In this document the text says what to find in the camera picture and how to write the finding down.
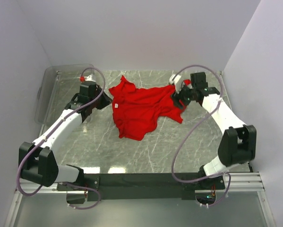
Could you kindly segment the red t shirt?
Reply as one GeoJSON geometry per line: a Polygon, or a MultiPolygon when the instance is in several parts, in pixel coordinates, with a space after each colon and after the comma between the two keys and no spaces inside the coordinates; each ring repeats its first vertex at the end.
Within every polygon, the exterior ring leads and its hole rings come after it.
{"type": "Polygon", "coordinates": [[[168,117],[182,123],[184,110],[176,107],[171,99],[174,85],[137,88],[121,76],[120,83],[109,89],[113,96],[113,121],[119,130],[119,138],[141,141],[157,128],[159,117],[168,117]]]}

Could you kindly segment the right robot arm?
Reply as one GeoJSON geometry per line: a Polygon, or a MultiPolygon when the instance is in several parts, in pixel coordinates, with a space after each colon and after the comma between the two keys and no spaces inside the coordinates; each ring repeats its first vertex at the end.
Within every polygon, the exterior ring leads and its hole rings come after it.
{"type": "Polygon", "coordinates": [[[255,158],[257,130],[233,113],[217,88],[209,87],[204,72],[192,73],[190,79],[191,84],[188,85],[182,76],[171,75],[169,83],[175,87],[171,96],[174,105],[182,109],[192,101],[199,103],[211,114],[223,134],[217,156],[202,166],[203,173],[197,177],[198,185],[207,189],[214,183],[216,174],[255,158]]]}

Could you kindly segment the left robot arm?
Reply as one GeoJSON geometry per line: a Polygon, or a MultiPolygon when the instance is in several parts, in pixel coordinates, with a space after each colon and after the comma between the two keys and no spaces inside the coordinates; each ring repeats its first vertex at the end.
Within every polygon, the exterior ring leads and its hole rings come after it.
{"type": "Polygon", "coordinates": [[[94,81],[80,84],[79,92],[65,106],[57,121],[32,143],[24,142],[19,148],[19,178],[49,187],[68,182],[73,190],[84,186],[84,171],[80,167],[57,164],[54,153],[59,150],[74,129],[81,125],[93,109],[101,110],[112,100],[94,81]]]}

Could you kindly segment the clear plastic bin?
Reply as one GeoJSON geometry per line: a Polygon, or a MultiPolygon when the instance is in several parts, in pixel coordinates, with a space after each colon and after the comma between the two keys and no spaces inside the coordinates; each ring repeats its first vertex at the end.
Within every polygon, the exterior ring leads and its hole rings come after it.
{"type": "Polygon", "coordinates": [[[65,104],[78,92],[79,77],[84,69],[92,64],[51,66],[45,70],[41,87],[38,90],[37,108],[34,120],[37,124],[50,124],[55,121],[65,104]]]}

